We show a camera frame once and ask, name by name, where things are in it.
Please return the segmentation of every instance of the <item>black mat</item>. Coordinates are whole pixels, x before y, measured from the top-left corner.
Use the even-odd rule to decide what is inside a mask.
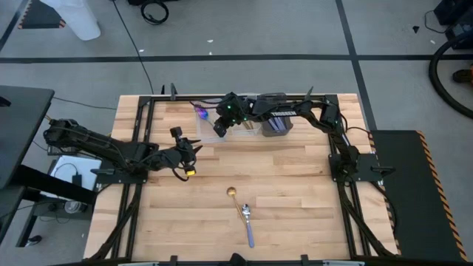
[[[423,135],[415,131],[373,131],[372,135],[380,164],[396,168],[384,178],[384,186],[398,215],[395,238],[402,257],[466,261]]]
[[[56,11],[39,0],[31,0],[23,13],[18,25],[19,29],[57,29],[66,25],[66,22]]]

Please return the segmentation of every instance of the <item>light wood surface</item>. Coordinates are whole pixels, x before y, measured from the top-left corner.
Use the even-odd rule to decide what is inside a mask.
[[[112,136],[131,140],[138,96],[121,96]],[[364,128],[357,95],[338,95],[350,126]],[[319,110],[313,110],[316,116]],[[146,110],[143,113],[143,139]],[[292,117],[284,137],[228,137],[204,144],[197,154],[197,174],[184,183],[169,169],[151,172],[143,187],[135,238],[134,261],[222,261],[239,253],[250,260],[348,259],[347,241],[336,184],[330,178],[327,135],[305,119]],[[173,145],[169,129],[196,137],[196,118],[186,102],[159,102],[154,108],[151,142]],[[367,134],[348,137],[360,152],[369,152]],[[251,207],[255,247],[226,190]],[[91,256],[114,228],[122,185],[111,185],[98,197],[84,257]],[[367,183],[358,183],[364,218],[385,247],[396,253],[384,198]],[[361,253],[358,230],[354,230]],[[122,236],[124,254],[126,233]]]

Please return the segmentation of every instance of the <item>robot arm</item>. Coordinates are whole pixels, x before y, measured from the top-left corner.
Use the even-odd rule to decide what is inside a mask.
[[[181,137],[180,127],[171,129],[171,135],[176,140],[176,146],[159,150],[159,145],[155,143],[123,142],[92,132],[74,120],[61,119],[50,121],[50,128],[44,132],[44,139],[48,145],[57,148],[76,147],[102,157],[118,171],[128,174],[171,168],[176,177],[184,180],[175,169],[183,169],[188,176],[195,174],[195,154],[202,146],[194,149],[192,144],[198,140]]]
[[[227,94],[216,107],[219,119],[215,122],[214,131],[223,137],[226,130],[235,124],[240,124],[246,120],[254,122],[264,122],[273,117],[294,117],[305,118],[310,125],[320,129],[330,136],[341,155],[340,171],[346,175],[357,172],[357,162],[359,152],[355,146],[350,144],[341,119],[338,99],[334,95],[322,95],[311,100],[310,93],[306,94],[303,101],[275,103],[260,99],[241,99],[233,92]],[[321,109],[318,119],[312,108]]]

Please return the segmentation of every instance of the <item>wooden tabletop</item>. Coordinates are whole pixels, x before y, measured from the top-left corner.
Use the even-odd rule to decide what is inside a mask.
[[[131,140],[139,96],[121,96],[112,136]],[[356,94],[338,95],[350,126],[364,128]],[[320,111],[313,109],[318,117]],[[147,110],[143,112],[140,139]],[[143,186],[133,261],[224,261],[239,253],[249,260],[349,259],[336,184],[331,180],[327,135],[304,118],[284,137],[235,137],[204,144],[197,154],[197,174],[184,183],[169,169],[150,172]],[[150,141],[173,145],[171,127],[195,139],[196,118],[187,102],[158,102]],[[370,151],[367,134],[350,130],[350,142]],[[248,247],[245,228],[226,190],[237,189],[240,204],[251,207],[255,247]],[[117,222],[122,185],[111,185],[97,199],[84,257],[94,254]],[[358,183],[364,219],[393,253],[395,240],[384,198],[368,183]],[[122,235],[120,254],[128,228]],[[361,253],[358,230],[354,230]]]

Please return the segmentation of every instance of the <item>gray floor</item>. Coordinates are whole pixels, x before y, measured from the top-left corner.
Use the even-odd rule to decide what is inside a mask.
[[[0,35],[20,0],[0,3]],[[356,52],[359,55],[429,55],[446,41],[423,27],[423,14],[438,0],[343,0]],[[336,0],[180,0],[169,2],[171,15],[161,26],[146,24],[138,7],[118,0],[143,56],[160,55],[347,55]],[[136,56],[113,4],[89,0],[102,36],[83,42],[70,28],[15,28],[0,58],[87,58]],[[442,29],[433,16],[429,24]],[[414,33],[413,26],[421,27]],[[449,91],[473,108],[473,89],[458,86],[450,75],[469,67],[468,61],[442,61],[439,76]],[[450,109],[433,91],[426,75],[427,61],[361,61],[361,71],[379,129],[418,129],[427,138],[467,254],[473,256],[473,228],[469,193],[473,181],[469,135],[473,121]],[[314,92],[359,93],[351,61],[180,61],[146,62],[154,90],[174,82],[179,93]],[[140,63],[0,64],[0,84],[50,88],[56,96],[83,103],[116,106],[120,95],[149,94]],[[94,110],[73,103],[52,102],[51,117],[73,118],[100,133],[108,133],[113,111]],[[35,140],[42,146],[41,125]],[[31,146],[24,163],[46,171],[53,160]],[[38,221],[34,233],[44,241],[30,248],[14,248],[27,210],[16,215],[0,245],[6,265],[51,265],[81,259],[88,222],[65,225]]]

